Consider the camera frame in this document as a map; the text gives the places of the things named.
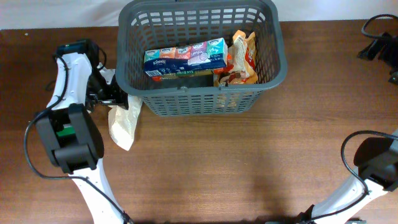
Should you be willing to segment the white plastic bag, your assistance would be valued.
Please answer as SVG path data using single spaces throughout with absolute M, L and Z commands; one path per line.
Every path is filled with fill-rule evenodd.
M 128 109 L 110 106 L 108 112 L 109 135 L 111 139 L 125 151 L 129 151 L 134 143 L 135 130 L 143 101 L 137 96 L 127 96 Z

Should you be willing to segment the grey plastic basket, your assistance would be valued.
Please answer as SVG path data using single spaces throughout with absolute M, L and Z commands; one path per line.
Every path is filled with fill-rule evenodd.
M 181 47 L 224 38 L 241 30 L 255 33 L 258 81 L 216 87 L 213 77 L 157 82 L 144 72 L 146 50 Z M 287 74 L 282 31 L 275 4 L 268 0 L 133 1 L 119 15 L 116 81 L 157 115 L 228 114 L 247 111 L 259 95 Z

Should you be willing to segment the blue carton box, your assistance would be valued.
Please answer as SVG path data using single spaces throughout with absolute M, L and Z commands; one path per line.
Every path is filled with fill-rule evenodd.
M 223 38 L 183 47 L 147 50 L 143 71 L 150 77 L 177 72 L 214 70 L 227 66 L 228 46 Z

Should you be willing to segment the orange snack bag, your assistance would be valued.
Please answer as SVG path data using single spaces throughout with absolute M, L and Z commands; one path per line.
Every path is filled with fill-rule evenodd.
M 215 87 L 230 87 L 235 85 L 252 85 L 258 81 L 255 71 L 256 35 L 237 30 L 233 35 L 233 44 L 228 48 L 227 66 L 213 70 Z

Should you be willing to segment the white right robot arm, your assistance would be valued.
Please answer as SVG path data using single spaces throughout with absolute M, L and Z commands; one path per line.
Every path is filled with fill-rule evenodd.
M 358 147 L 352 168 L 345 147 L 352 138 L 365 134 L 370 137 Z M 327 199 L 301 213 L 298 223 L 346 223 L 369 202 L 397 189 L 397 132 L 353 132 L 343 141 L 340 154 L 350 176 Z

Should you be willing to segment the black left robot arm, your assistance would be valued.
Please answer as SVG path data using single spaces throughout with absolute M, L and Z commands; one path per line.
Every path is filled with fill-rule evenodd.
M 105 68 L 104 50 L 90 39 L 58 46 L 53 58 L 53 95 L 28 127 L 36 128 L 61 179 L 76 184 L 95 223 L 132 223 L 106 178 L 103 138 L 90 116 L 97 104 L 128 109 L 127 94 Z

